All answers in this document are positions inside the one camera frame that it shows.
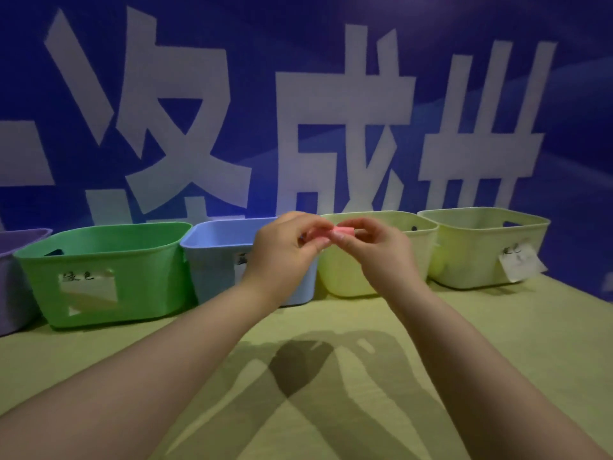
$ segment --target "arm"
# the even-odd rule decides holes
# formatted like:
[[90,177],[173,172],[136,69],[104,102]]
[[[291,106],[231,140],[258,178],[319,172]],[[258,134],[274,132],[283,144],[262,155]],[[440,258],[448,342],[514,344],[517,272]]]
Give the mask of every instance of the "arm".
[[295,290],[327,239],[315,215],[262,228],[239,285],[0,417],[0,458],[144,459],[242,336]]
[[415,343],[473,459],[610,459],[484,337],[421,280],[411,242],[373,219],[331,239],[361,264]]

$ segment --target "wall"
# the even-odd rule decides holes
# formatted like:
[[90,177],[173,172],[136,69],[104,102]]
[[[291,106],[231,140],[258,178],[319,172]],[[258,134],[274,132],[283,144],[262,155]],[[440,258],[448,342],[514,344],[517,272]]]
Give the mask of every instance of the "wall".
[[613,300],[610,0],[0,4],[0,229],[497,205]]

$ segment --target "plastic basket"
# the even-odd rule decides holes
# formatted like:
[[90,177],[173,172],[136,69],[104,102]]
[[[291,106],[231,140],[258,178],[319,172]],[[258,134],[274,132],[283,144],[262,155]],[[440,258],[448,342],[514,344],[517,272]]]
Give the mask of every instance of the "plastic basket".
[[[365,216],[397,227],[411,239],[419,273],[425,279],[432,249],[436,242],[437,224],[405,211],[364,211],[362,213],[323,215],[334,224],[346,219]],[[321,253],[318,271],[326,289],[339,297],[357,297],[376,293],[364,278],[360,264],[336,245],[328,247]]]
[[40,314],[26,275],[13,254],[50,235],[50,229],[0,232],[0,335],[18,331]]
[[[276,218],[224,219],[197,224],[181,240],[189,262],[195,292],[200,302],[232,287],[246,267],[245,254],[251,250],[258,230]],[[285,303],[300,305],[313,298],[317,259]]]
[[55,327],[157,318],[195,304],[179,241],[188,223],[94,226],[15,253]]
[[498,255],[528,242],[536,252],[550,221],[503,208],[473,207],[420,211],[439,224],[430,276],[455,289],[508,283]]

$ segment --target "forearm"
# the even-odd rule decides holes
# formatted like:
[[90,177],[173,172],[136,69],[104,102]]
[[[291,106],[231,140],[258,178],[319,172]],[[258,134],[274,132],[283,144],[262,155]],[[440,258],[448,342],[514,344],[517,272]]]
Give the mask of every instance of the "forearm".
[[472,458],[610,458],[429,289],[406,289],[388,301]]
[[232,288],[0,418],[0,457],[146,458],[240,338],[263,318]]

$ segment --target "green basket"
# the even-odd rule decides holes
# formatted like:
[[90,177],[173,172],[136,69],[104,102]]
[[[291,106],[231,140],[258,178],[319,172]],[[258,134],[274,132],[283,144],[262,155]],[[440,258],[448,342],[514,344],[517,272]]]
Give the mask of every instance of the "green basket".
[[163,317],[196,304],[179,241],[188,223],[93,226],[17,251],[49,324]]
[[[405,211],[362,211],[322,216],[334,224],[346,219],[370,217],[397,227],[411,240],[419,274],[422,279],[425,279],[436,241],[438,230],[436,223]],[[328,292],[339,297],[376,294],[376,291],[364,278],[360,264],[336,245],[325,249],[319,255],[318,272]]]
[[538,253],[550,223],[540,216],[492,207],[424,210],[418,215],[439,225],[428,274],[454,289],[508,283],[498,256],[522,242]]

